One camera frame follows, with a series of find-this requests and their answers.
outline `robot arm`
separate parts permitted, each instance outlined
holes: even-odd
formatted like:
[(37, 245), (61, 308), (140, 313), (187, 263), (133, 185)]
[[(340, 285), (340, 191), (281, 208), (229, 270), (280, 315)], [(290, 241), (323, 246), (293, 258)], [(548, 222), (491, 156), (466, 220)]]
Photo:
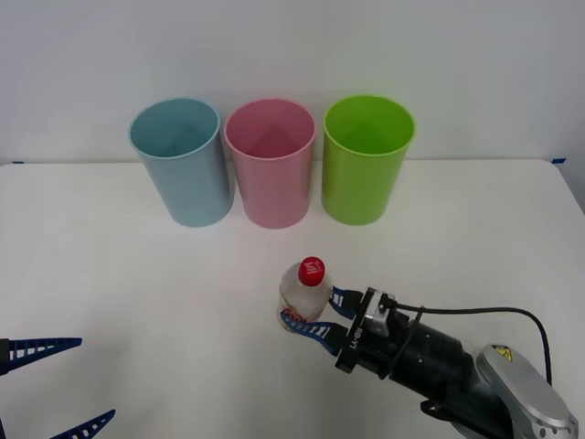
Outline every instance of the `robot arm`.
[(304, 324), (283, 316), (298, 334), (319, 341), (337, 356), (339, 369), (356, 365), (428, 398), (420, 407), (470, 439), (577, 438), (577, 420), (521, 354), (487, 345), (476, 360), (461, 342), (411, 320), (393, 297), (337, 288), (329, 301), (353, 319), (349, 331), (335, 323)]

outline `plastic cup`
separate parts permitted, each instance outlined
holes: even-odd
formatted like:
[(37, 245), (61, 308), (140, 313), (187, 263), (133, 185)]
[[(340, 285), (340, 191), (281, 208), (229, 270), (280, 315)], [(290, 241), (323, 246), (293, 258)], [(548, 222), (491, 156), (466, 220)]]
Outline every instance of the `plastic cup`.
[(263, 99), (237, 109), (224, 127), (248, 218), (268, 229), (309, 209), (315, 122), (302, 105)]
[(324, 209), (345, 224), (374, 222), (414, 137), (413, 117), (388, 98), (351, 96), (329, 109), (324, 131)]
[(203, 227), (231, 209), (219, 115), (193, 99), (171, 99), (143, 110), (130, 125), (130, 142), (144, 162), (171, 217)]

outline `table surface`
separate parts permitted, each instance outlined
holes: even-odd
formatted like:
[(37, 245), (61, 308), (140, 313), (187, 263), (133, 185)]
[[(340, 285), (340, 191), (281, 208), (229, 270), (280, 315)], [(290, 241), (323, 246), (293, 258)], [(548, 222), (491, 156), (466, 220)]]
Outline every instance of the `table surface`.
[[(585, 217), (539, 160), (407, 161), (364, 227), (313, 203), (265, 230), (241, 199), (204, 229), (175, 224), (139, 164), (0, 167), (0, 334), (83, 345), (0, 379), (9, 439), (49, 438), (112, 408), (107, 438), (451, 439), (422, 398), (276, 321), (282, 273), (323, 258), (334, 283), (412, 305), (521, 306), (548, 329), (555, 388), (585, 419)], [(325, 319), (334, 316), (326, 311)], [(468, 351), (505, 343), (542, 372), (522, 316), (425, 316)]]

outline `black cable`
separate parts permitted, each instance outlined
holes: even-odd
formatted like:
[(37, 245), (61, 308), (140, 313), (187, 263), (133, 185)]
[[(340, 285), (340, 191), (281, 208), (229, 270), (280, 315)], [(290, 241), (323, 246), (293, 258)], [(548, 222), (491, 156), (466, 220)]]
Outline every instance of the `black cable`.
[(489, 314), (489, 313), (516, 313), (523, 316), (529, 317), (534, 323), (537, 324), (540, 336), (542, 338), (542, 345), (545, 351), (545, 371), (547, 375), (547, 383), (552, 387), (552, 368), (550, 365), (550, 348), (548, 346), (548, 337), (545, 327), (542, 325), (538, 318), (521, 308), (513, 308), (508, 306), (497, 306), (489, 308), (468, 308), (468, 309), (440, 309), (440, 308), (425, 308), (423, 306), (410, 306), (403, 304), (395, 304), (398, 309), (405, 311), (412, 311), (415, 313), (426, 313), (426, 314), (439, 314), (443, 316), (460, 316), (468, 314)]
[(396, 351), (396, 354), (394, 354), (394, 357), (392, 357), (392, 360), (389, 362), (388, 366), (384, 370), (382, 370), (378, 375), (378, 377), (381, 380), (384, 380), (390, 373), (392, 373), (392, 370), (394, 370), (394, 368), (398, 364), (400, 357), (402, 357), (402, 354), (404, 354), (404, 351), (406, 350), (407, 346), (412, 340), (412, 336), (414, 336), (414, 333), (417, 330), (417, 327), (419, 326), (420, 318), (422, 317), (424, 309), (426, 309), (424, 306), (420, 308), (419, 313), (417, 314), (416, 317), (414, 317), (414, 320), (410, 324), (409, 333), (406, 335), (406, 338), (400, 345), (399, 349)]

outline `bottle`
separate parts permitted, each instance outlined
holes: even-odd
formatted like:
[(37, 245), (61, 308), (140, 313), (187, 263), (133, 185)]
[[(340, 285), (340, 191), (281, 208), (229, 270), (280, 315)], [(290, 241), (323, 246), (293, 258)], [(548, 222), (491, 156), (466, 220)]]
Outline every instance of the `bottle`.
[(281, 313), (293, 320), (307, 323), (319, 318), (331, 296), (331, 279), (323, 261), (314, 256), (289, 268), (282, 277), (278, 317)]

